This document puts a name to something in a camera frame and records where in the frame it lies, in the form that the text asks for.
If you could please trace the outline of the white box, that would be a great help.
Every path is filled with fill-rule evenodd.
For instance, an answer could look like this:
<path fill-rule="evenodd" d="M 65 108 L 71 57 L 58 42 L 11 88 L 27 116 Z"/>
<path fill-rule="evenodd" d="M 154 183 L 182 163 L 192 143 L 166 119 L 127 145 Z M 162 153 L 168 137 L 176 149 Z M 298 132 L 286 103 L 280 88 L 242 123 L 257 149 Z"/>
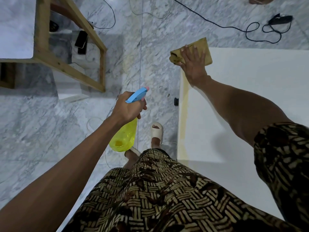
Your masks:
<path fill-rule="evenodd" d="M 67 75 L 52 70 L 60 101 L 75 102 L 91 96 L 89 87 Z"/>

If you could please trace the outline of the yellow spray bottle blue trigger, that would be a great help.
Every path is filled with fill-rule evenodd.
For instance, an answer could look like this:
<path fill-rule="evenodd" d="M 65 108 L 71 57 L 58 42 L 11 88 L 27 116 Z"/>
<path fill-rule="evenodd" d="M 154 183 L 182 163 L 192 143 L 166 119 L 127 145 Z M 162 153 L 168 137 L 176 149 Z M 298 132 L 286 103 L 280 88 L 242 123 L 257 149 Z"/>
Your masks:
<path fill-rule="evenodd" d="M 146 93 L 149 91 L 149 87 L 142 87 L 133 93 L 127 100 L 126 103 L 134 103 L 138 100 L 143 101 Z M 122 128 L 113 136 L 109 142 L 110 148 L 115 152 L 125 152 L 134 145 L 137 129 L 137 118 L 133 121 L 125 124 Z"/>

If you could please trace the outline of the black power adapter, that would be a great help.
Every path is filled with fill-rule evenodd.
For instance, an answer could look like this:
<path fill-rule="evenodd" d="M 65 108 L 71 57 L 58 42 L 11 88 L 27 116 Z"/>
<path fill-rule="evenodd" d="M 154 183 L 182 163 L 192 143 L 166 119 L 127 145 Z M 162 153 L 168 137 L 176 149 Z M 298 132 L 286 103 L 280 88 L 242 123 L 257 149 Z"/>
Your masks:
<path fill-rule="evenodd" d="M 268 25 L 274 26 L 274 25 L 288 24 L 291 23 L 293 19 L 294 18 L 292 15 L 281 16 L 280 14 L 277 14 L 268 21 Z"/>

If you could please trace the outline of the brown patterned dress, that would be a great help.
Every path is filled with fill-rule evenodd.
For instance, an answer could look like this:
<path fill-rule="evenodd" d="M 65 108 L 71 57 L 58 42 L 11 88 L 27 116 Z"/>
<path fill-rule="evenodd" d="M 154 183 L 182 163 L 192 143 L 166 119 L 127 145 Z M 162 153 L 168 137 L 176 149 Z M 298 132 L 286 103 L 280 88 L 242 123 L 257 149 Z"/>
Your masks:
<path fill-rule="evenodd" d="M 254 164 L 284 220 L 151 148 L 131 170 L 110 170 L 62 232 L 309 232 L 309 128 L 261 129 Z"/>

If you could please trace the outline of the black smartphone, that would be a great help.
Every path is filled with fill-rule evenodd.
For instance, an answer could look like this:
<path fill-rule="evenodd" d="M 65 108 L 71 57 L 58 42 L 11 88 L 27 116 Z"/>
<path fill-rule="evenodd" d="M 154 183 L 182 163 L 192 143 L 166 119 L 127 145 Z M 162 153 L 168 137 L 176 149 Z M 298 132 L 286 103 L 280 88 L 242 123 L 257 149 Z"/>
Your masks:
<path fill-rule="evenodd" d="M 88 34 L 85 31 L 80 31 L 75 41 L 79 55 L 86 55 L 87 53 Z"/>

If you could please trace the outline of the person's right hand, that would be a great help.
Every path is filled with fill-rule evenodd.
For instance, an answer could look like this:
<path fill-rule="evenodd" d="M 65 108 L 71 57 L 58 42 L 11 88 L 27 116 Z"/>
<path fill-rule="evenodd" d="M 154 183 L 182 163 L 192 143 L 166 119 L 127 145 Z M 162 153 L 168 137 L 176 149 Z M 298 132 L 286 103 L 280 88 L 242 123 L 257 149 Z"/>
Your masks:
<path fill-rule="evenodd" d="M 205 69 L 205 53 L 200 55 L 200 61 L 191 61 L 192 53 L 188 47 L 185 45 L 181 48 L 181 55 L 185 60 L 187 66 L 187 73 L 185 76 L 192 87 L 197 87 L 198 89 L 203 89 L 211 77 L 207 74 Z"/>

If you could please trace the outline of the yellow-brown cleaning cloth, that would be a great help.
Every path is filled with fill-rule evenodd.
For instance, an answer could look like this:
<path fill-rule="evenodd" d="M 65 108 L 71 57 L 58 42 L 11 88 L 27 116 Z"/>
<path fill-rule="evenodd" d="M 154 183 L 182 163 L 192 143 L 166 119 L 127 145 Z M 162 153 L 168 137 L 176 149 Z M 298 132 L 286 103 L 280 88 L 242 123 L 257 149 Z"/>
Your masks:
<path fill-rule="evenodd" d="M 204 65 L 208 66 L 212 64 L 213 60 L 211 58 L 211 53 L 208 47 L 207 39 L 204 37 L 199 39 L 198 41 L 188 44 L 191 53 L 193 53 L 195 46 L 198 50 L 199 55 L 201 55 L 203 52 L 205 53 Z M 185 64 L 185 60 L 181 55 L 181 48 L 171 51 L 169 60 L 175 65 L 178 65 L 179 62 Z"/>

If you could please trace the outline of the cream slide sandal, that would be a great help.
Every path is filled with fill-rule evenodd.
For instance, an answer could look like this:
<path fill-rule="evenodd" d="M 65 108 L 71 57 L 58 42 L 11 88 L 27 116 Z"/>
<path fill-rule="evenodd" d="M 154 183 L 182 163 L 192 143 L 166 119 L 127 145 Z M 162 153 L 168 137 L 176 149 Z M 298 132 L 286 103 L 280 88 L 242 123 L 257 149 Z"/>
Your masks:
<path fill-rule="evenodd" d="M 125 151 L 125 157 L 126 158 L 131 158 L 131 157 L 139 157 L 141 153 L 134 147 L 129 148 L 129 150 Z"/>
<path fill-rule="evenodd" d="M 154 122 L 151 126 L 151 147 L 152 148 L 160 148 L 163 139 L 163 126 Z"/>

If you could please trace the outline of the person's left forearm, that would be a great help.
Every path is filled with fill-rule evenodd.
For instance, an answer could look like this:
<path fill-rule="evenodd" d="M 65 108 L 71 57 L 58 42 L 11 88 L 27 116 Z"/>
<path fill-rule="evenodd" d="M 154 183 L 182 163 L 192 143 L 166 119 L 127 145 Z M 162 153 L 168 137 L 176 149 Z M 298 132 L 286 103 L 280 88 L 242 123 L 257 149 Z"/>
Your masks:
<path fill-rule="evenodd" d="M 0 232 L 56 232 L 112 137 L 134 118 L 111 115 L 51 169 L 0 210 Z"/>

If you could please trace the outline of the person's left hand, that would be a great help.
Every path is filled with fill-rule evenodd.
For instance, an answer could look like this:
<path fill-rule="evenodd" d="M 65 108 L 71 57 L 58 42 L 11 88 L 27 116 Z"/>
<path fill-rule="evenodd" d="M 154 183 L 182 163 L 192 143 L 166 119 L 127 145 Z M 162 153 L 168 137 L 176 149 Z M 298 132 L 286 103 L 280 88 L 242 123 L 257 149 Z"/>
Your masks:
<path fill-rule="evenodd" d="M 137 119 L 137 101 L 127 103 L 126 100 L 133 95 L 133 92 L 125 91 L 118 96 L 118 100 L 111 114 L 112 119 L 118 124 L 119 127 Z"/>

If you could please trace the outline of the wooden table frame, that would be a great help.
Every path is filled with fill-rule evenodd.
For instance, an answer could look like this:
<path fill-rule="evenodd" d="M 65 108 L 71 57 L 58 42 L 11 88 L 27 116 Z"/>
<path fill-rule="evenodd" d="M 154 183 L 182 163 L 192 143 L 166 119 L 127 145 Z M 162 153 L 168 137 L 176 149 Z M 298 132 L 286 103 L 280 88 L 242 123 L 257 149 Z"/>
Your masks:
<path fill-rule="evenodd" d="M 73 0 L 59 0 L 100 50 L 99 81 L 72 68 L 49 50 L 51 5 L 56 0 L 0 0 L 0 63 L 42 63 L 105 92 L 107 48 Z"/>

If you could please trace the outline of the person's right forearm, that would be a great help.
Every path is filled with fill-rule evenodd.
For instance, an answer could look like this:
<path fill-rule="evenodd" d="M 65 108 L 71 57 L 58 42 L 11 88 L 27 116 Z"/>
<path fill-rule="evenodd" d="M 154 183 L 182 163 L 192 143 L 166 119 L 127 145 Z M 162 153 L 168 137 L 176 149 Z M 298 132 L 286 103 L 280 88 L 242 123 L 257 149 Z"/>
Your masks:
<path fill-rule="evenodd" d="M 206 75 L 193 78 L 190 83 L 203 91 L 233 132 L 252 147 L 255 136 L 265 126 L 293 123 L 274 102 L 255 93 L 222 84 Z"/>

